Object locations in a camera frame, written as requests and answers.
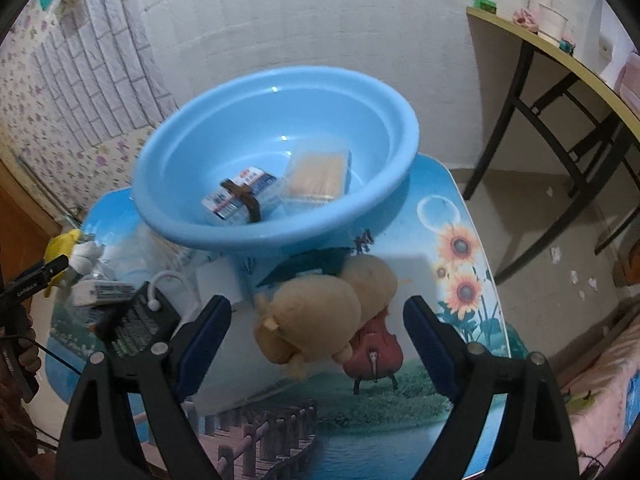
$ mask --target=brown strap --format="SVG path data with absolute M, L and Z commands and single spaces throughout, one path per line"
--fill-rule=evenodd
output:
M 250 186 L 247 184 L 238 186 L 238 184 L 229 179 L 221 182 L 220 186 L 225 188 L 236 198 L 239 198 L 240 202 L 246 206 L 247 211 L 249 212 L 249 224 L 254 224 L 260 221 L 260 202 L 258 202 L 258 199 L 251 194 Z

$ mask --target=red violin print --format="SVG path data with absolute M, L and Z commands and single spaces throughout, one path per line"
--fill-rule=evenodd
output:
M 353 356 L 342 366 L 344 373 L 354 380 L 353 393 L 360 393 L 360 381 L 375 381 L 391 378 L 393 389 L 398 389 L 394 375 L 402 366 L 402 349 L 398 338 L 386 329 L 385 317 L 389 315 L 385 307 L 351 338 Z

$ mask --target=wooden door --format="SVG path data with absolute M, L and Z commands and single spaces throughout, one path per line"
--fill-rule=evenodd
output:
M 50 236 L 58 232 L 60 226 L 0 162 L 0 266 L 4 282 L 41 260 Z

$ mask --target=power outlet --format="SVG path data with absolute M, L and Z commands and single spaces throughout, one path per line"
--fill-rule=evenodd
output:
M 600 57 L 605 59 L 608 63 L 613 61 L 613 42 L 602 34 L 600 35 L 600 41 L 598 42 L 598 52 Z

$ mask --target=blue gripper pad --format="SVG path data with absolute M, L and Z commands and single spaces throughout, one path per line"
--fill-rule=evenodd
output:
M 175 335 L 173 344 L 186 343 L 174 369 L 174 393 L 180 402 L 198 391 L 230 325 L 229 300 L 214 296 L 198 319 L 185 324 Z
M 405 302 L 402 320 L 436 391 L 455 403 L 462 392 L 456 383 L 454 360 L 464 350 L 462 338 L 452 326 L 438 320 L 421 296 L 413 296 Z M 450 329 L 453 337 L 445 332 L 446 340 L 443 340 L 439 334 L 443 329 Z

